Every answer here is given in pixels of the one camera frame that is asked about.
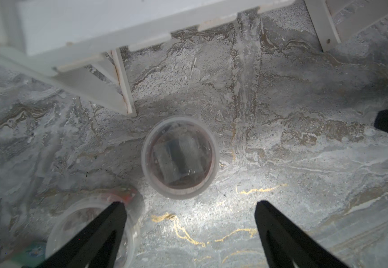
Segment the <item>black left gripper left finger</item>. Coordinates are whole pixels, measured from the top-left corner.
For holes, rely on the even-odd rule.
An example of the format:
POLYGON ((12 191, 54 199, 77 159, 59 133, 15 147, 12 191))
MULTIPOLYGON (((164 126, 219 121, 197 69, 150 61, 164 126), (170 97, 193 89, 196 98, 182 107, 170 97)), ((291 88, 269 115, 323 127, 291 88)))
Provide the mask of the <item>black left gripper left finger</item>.
POLYGON ((113 202, 40 268, 113 268, 119 251, 127 212, 113 202))

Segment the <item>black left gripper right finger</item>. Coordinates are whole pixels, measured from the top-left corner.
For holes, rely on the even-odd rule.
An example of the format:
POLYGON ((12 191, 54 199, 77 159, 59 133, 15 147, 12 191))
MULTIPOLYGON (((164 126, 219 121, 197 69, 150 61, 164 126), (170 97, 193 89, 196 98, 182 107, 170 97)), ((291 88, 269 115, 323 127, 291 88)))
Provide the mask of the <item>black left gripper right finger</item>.
POLYGON ((255 208, 255 222, 270 268, 346 268, 268 201, 255 208))

